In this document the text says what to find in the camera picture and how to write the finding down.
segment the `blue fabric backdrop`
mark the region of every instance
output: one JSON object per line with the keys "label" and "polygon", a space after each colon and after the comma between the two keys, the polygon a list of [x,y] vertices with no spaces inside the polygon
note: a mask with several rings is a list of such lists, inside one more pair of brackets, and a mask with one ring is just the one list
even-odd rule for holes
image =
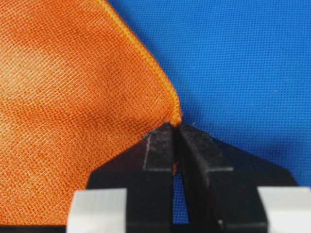
{"label": "blue fabric backdrop", "polygon": [[[311,185],[310,0],[111,0],[174,84],[183,120]],[[188,221],[180,175],[174,222]]]}

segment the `stitched hem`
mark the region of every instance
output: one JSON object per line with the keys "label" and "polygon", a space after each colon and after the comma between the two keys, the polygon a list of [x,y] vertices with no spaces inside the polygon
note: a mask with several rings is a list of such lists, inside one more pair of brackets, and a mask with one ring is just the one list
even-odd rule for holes
{"label": "stitched hem", "polygon": [[134,46],[134,48],[139,52],[142,56],[143,60],[148,64],[149,68],[154,72],[154,74],[158,77],[162,87],[168,92],[172,104],[172,119],[171,124],[176,127],[181,122],[181,108],[180,102],[171,81],[168,79],[158,62],[151,55],[151,53],[143,46],[143,44],[139,41],[136,35],[132,32],[132,30],[123,22],[123,20],[119,17],[119,15],[115,12],[112,6],[104,1],[104,0],[93,0],[97,4],[99,4],[102,9],[109,15],[112,21],[116,24],[117,28],[123,34],[123,36],[130,41],[130,43]]}

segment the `white block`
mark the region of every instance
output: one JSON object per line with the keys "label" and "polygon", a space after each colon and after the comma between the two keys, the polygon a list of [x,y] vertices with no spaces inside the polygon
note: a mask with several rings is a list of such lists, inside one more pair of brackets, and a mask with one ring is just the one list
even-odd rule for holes
{"label": "white block", "polygon": [[76,191],[67,233],[125,233],[126,189]]}
{"label": "white block", "polygon": [[258,187],[269,222],[268,233],[311,233],[309,187]]}

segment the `black plastic part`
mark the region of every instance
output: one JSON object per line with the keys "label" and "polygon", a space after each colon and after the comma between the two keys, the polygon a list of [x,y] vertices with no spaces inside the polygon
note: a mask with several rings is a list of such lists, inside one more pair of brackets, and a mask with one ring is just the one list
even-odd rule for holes
{"label": "black plastic part", "polygon": [[198,232],[267,233],[257,186],[297,186],[290,172],[192,126],[178,132],[190,225]]}
{"label": "black plastic part", "polygon": [[173,198],[171,125],[163,124],[93,171],[86,188],[127,188],[127,233],[170,233]]}
{"label": "black plastic part", "polygon": [[183,175],[190,223],[206,225],[209,202],[209,173],[232,171],[233,166],[222,155],[207,133],[189,125],[178,127],[176,145]]}

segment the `orange towel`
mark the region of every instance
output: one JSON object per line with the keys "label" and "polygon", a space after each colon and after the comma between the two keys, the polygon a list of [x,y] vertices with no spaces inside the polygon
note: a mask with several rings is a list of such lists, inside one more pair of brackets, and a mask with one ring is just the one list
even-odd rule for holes
{"label": "orange towel", "polygon": [[65,224],[90,172],[165,121],[177,94],[107,2],[0,1],[0,225]]}

